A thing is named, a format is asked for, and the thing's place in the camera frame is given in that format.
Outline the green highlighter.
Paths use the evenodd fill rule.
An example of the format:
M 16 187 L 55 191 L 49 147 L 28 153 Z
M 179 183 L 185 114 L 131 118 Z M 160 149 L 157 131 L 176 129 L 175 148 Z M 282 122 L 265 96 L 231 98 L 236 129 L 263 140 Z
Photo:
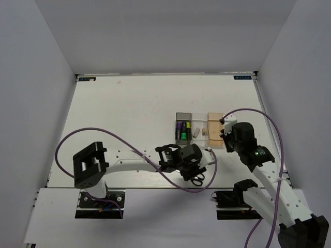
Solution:
M 182 140 L 187 140 L 187 122 L 183 121 L 182 122 L 182 127 L 181 127 L 181 133 L 180 133 L 180 138 Z

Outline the black handled scissors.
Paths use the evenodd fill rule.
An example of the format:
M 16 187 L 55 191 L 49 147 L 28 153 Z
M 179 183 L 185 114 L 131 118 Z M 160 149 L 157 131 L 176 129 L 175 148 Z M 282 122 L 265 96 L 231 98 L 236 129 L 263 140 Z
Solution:
M 190 179 L 191 183 L 198 187 L 201 187 L 203 185 L 204 180 L 205 180 L 205 176 L 203 174 L 198 174 Z

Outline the grey eraser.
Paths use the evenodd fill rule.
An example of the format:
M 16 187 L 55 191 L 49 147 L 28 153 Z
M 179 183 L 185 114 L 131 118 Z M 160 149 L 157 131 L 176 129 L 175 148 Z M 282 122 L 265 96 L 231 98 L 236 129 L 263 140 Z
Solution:
M 193 136 L 194 138 L 196 138 L 196 137 L 199 135 L 199 132 L 200 132 L 200 128 L 198 128 L 198 127 L 195 127 L 195 129 L 194 129 L 194 132 L 193 132 L 192 136 Z

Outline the purple highlighter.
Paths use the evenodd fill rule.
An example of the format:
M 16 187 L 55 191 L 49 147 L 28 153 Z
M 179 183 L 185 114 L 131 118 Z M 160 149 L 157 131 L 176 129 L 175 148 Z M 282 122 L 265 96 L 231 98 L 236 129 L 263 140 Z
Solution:
M 176 140 L 181 139 L 181 134 L 182 134 L 182 122 L 177 122 L 176 123 Z

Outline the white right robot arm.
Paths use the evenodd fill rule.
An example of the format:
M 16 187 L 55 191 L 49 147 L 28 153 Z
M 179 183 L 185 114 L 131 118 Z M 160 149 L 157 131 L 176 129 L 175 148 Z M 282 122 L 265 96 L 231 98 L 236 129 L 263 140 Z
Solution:
M 269 193 L 266 197 L 253 180 L 246 179 L 234 185 L 234 201 L 240 206 L 251 206 L 270 224 L 281 247 L 324 247 L 327 219 L 313 214 L 279 176 L 274 156 L 257 144 L 253 126 L 225 121 L 221 136 L 227 152 L 236 152 Z

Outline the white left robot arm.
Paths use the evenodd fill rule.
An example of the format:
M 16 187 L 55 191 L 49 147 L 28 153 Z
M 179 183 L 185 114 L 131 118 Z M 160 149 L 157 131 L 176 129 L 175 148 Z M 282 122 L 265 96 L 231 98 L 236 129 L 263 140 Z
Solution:
M 133 149 L 107 152 L 102 142 L 94 142 L 73 156 L 74 187 L 87 190 L 97 206 L 104 206 L 109 201 L 104 175 L 126 171 L 178 172 L 184 181 L 190 181 L 214 161 L 209 150 L 196 144 L 170 144 L 140 154 Z

